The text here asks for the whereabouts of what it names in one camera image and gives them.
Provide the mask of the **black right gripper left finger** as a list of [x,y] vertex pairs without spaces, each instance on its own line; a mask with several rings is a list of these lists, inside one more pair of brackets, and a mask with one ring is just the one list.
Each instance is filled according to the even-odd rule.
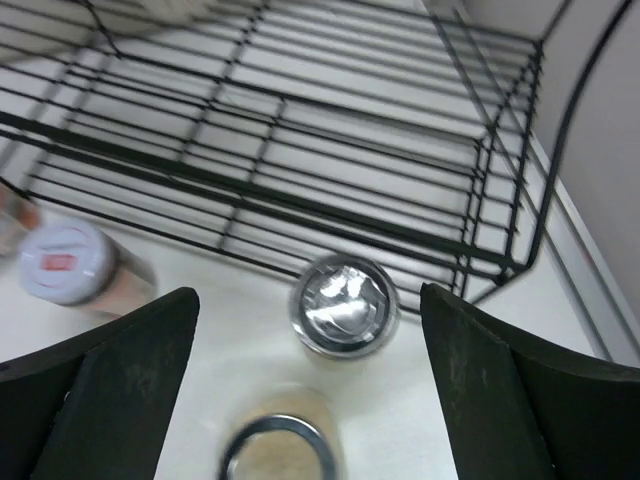
[[178,288],[1,365],[4,479],[154,477],[200,301]]

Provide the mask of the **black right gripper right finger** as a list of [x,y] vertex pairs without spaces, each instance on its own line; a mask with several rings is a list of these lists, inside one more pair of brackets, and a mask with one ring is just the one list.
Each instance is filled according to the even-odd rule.
[[636,479],[639,370],[561,347],[436,284],[422,330],[461,479]]

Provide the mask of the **black collar pepper shaker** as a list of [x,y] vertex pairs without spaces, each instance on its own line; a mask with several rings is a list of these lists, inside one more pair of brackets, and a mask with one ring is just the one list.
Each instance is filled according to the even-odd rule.
[[399,294],[378,263],[332,254],[311,263],[289,298],[298,340],[318,357],[358,361],[378,353],[399,323]]

